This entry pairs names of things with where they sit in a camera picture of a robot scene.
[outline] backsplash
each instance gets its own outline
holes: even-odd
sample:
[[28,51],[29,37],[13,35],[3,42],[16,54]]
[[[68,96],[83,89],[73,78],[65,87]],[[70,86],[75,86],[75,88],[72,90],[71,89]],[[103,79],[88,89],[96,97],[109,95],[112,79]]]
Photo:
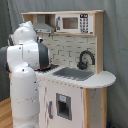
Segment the backsplash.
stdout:
[[[43,43],[49,48],[53,64],[77,68],[82,51],[88,50],[95,56],[96,37],[68,36],[68,35],[39,35]],[[88,70],[95,71],[89,55],[83,56],[83,62],[88,62]]]

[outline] microwave window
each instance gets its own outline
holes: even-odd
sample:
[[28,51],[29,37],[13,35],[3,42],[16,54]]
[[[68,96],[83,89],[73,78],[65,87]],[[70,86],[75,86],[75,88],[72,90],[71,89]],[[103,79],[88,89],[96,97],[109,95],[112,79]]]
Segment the microwave window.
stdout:
[[78,18],[62,18],[63,29],[78,29]]

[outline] door handle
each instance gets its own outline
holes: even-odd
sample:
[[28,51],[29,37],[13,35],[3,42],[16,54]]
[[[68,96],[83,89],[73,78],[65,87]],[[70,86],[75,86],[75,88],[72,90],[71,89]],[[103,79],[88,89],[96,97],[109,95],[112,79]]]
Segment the door handle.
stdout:
[[59,26],[58,20],[60,20],[60,17],[58,17],[58,18],[56,19],[56,27],[57,27],[57,30],[60,30],[60,26]]
[[53,115],[51,113],[51,108],[52,108],[52,101],[49,102],[49,106],[48,106],[48,113],[49,113],[49,118],[53,119]]

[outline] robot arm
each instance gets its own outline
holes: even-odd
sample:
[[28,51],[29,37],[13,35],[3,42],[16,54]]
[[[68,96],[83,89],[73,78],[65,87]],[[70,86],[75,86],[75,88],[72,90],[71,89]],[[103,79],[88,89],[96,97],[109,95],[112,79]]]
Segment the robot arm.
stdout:
[[0,70],[12,73],[10,95],[15,128],[39,128],[39,91],[34,70],[49,67],[50,52],[36,41],[34,29],[21,25],[10,36],[10,46],[0,49]]
[[38,37],[36,30],[34,29],[31,21],[24,21],[19,24],[19,28],[10,34],[8,37],[8,45],[14,46],[27,43],[27,41],[33,40],[34,42],[42,43],[43,39]]

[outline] microwave door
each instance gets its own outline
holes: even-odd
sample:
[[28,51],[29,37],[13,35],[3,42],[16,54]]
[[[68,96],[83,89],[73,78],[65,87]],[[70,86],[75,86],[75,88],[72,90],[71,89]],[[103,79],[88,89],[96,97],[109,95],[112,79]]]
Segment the microwave door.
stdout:
[[61,21],[60,21],[60,16],[57,17],[56,19],[56,29],[57,29],[57,32],[58,31],[61,31]]
[[57,17],[57,31],[67,33],[80,33],[80,15],[62,14]]

